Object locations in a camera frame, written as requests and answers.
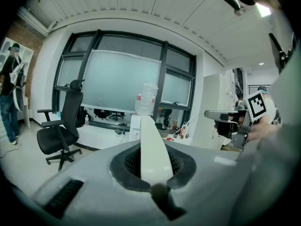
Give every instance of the brick wall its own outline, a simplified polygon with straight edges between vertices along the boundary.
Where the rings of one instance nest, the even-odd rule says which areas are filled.
[[[32,60],[28,68],[28,74],[25,86],[25,96],[28,97],[28,106],[30,107],[30,93],[32,88],[32,73],[36,65],[37,57],[43,45],[45,37],[30,27],[26,22],[20,18],[16,18],[10,25],[6,35],[2,39],[3,43],[5,37],[8,37],[17,43],[24,45],[33,50]]]

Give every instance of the ceiling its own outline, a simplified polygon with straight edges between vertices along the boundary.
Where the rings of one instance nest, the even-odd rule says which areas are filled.
[[[135,11],[186,29],[211,46],[226,66],[275,66],[268,37],[271,16],[261,18],[256,6],[242,16],[223,0],[28,0],[25,7],[46,27],[94,11]]]

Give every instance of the window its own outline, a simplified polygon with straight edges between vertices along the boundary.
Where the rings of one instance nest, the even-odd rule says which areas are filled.
[[[127,36],[104,35],[97,49],[160,60],[162,45]]]
[[[79,117],[86,110],[92,126],[129,130],[137,93],[148,82],[158,86],[154,121],[180,127],[190,116],[195,64],[195,56],[167,41],[115,31],[72,34],[55,73],[52,109],[62,111],[69,84],[85,79]]]
[[[166,70],[161,101],[175,105],[188,106],[190,88],[190,78]]]
[[[113,51],[92,52],[85,72],[83,105],[135,113],[144,83],[158,84],[161,63]]]
[[[71,45],[69,52],[86,51],[89,47],[92,38],[93,36],[91,35],[77,37]]]
[[[190,57],[172,48],[167,49],[166,64],[190,73]]]
[[[62,60],[59,80],[57,85],[70,86],[73,80],[76,80],[79,75],[79,69],[83,57],[66,57]]]

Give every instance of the chair headrest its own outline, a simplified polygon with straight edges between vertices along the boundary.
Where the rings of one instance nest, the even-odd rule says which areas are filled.
[[[81,91],[82,88],[82,82],[85,80],[74,80],[70,83],[70,89],[76,90],[76,91]]]

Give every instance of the jeans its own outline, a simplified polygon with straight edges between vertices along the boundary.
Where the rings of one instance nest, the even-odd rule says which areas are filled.
[[[8,139],[10,142],[14,142],[19,135],[19,126],[17,109],[12,94],[9,96],[0,96],[0,110]]]

